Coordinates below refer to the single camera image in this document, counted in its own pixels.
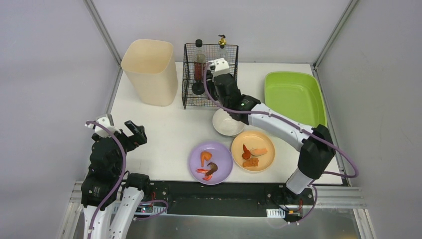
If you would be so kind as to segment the soy sauce bottle red label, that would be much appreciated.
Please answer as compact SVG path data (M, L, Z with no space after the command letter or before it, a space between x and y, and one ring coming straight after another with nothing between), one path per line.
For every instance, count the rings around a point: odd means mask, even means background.
M195 54L194 54L194 80L200 82L203 78L204 66L206 63L206 54L203 48L203 41L197 39L195 41Z

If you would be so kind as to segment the clear bottle gold pump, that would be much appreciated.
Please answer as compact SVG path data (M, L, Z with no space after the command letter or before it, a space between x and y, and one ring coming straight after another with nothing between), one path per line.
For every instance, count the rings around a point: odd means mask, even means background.
M219 35L220 40L218 41L218 50L216 53L217 59L219 58L228 58L228 51L226 49L226 38L224 34Z

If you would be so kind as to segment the orange plastic plate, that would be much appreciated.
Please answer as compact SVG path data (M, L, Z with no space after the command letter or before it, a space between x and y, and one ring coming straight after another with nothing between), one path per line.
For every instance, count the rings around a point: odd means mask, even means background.
M249 172L261 172L272 166L275 147L270 138L258 131L245 131L231 144L234 162Z

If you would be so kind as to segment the beige plastic bin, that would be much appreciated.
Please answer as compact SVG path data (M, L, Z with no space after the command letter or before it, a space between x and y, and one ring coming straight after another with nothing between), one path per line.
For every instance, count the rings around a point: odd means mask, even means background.
M174 46L170 42L139 39L127 49L121 67L140 100L148 105L170 105L178 90Z

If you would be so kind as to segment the white shaker black spout lid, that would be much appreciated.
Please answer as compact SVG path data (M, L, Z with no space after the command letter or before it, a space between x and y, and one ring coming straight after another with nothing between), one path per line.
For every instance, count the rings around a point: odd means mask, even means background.
M201 82L197 81L192 85L193 103L195 106L201 106L204 99L204 86Z

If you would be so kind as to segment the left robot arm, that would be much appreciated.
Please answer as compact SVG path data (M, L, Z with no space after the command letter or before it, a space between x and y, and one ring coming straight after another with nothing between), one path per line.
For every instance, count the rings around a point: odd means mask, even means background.
M127 153L147 143L145 129L130 120L124 124L132 135L106 119L87 122L96 132L81 186L86 239L125 238L141 200L150 195L149 176L125 170Z

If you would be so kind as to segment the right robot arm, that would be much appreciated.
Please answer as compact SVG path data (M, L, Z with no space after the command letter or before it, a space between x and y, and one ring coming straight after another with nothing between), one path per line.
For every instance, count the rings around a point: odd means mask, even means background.
M312 127L274 112L258 99L242 94L230 73L214 74L211 82L217 95L213 101L232 119L263 129L299 152L297 168L286 182L289 193L298 195L321 177L335 156L326 126Z

